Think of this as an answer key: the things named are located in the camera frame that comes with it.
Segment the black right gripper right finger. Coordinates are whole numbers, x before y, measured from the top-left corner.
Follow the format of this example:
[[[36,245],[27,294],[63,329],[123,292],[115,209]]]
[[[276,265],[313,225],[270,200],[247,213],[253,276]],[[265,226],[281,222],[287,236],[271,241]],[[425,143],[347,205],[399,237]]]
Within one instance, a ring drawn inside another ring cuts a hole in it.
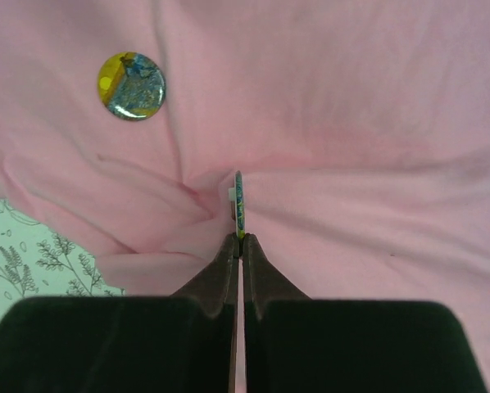
[[[484,392],[464,329],[431,301],[313,300],[243,239],[250,392]]]

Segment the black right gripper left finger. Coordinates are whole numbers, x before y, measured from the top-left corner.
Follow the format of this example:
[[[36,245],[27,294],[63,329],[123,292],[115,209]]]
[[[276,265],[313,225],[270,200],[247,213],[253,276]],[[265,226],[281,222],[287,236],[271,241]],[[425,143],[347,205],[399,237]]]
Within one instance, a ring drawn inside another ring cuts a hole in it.
[[[0,392],[232,392],[238,252],[169,296],[43,296],[0,322]]]

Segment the pink t-shirt garment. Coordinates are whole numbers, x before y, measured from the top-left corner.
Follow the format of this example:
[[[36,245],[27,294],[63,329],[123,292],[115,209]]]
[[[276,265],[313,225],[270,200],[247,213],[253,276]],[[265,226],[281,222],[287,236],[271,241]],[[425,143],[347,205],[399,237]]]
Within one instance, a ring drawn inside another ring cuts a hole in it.
[[[142,121],[103,63],[166,78]],[[246,227],[318,298],[434,300],[490,390],[490,1],[0,1],[0,199],[131,295]]]

